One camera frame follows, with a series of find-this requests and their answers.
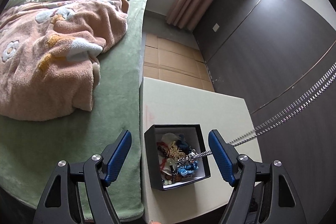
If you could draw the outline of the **black jewelry box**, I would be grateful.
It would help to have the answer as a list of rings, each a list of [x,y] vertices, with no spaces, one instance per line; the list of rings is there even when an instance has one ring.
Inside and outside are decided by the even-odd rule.
[[[168,132],[180,136],[181,140],[167,147],[161,137]],[[200,125],[154,124],[144,133],[144,141],[153,189],[176,189],[211,177]]]

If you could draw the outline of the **white low table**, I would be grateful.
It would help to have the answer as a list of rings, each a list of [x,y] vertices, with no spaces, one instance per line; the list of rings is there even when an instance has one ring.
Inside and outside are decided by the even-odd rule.
[[[154,124],[199,124],[204,139],[217,129],[225,141],[253,128],[245,101],[206,90],[143,78],[140,87],[140,134]],[[141,190],[146,222],[179,223],[225,205],[232,188],[223,181],[209,157],[211,176],[200,182],[167,191],[151,188],[145,138],[141,137]]]

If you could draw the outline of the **dark grey wardrobe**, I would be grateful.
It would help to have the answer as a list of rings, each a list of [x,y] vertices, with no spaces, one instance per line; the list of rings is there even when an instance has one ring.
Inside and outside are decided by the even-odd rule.
[[[194,36],[215,91],[243,98],[254,125],[335,63],[335,30],[301,0],[214,0]],[[264,162],[284,163],[307,222],[322,222],[335,202],[335,85],[258,143]]]

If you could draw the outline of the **pink fleece blanket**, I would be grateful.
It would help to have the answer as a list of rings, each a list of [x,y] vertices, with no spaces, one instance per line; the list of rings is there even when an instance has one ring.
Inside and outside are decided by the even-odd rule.
[[[28,3],[1,13],[1,115],[47,121],[93,109],[98,56],[126,34],[127,0]]]

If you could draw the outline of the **bed with green sheet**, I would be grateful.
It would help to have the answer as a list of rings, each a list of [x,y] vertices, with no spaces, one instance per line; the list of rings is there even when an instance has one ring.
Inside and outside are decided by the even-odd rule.
[[[31,223],[58,161],[87,160],[113,143],[122,130],[132,134],[131,149],[108,193],[121,221],[142,217],[139,86],[147,0],[127,1],[127,32],[99,57],[101,80],[92,111],[77,110],[46,122],[1,118],[1,223]]]

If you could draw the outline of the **flattened cardboard sheets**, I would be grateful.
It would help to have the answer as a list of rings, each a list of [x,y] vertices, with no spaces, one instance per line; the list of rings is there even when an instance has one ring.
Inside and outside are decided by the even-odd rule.
[[[143,34],[143,75],[156,80],[214,91],[200,50],[181,43]]]

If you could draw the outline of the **white wall socket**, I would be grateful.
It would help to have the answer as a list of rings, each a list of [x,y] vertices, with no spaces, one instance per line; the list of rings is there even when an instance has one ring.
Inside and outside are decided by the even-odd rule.
[[[219,29],[219,25],[215,23],[215,25],[213,26],[213,31],[217,32],[218,29]]]

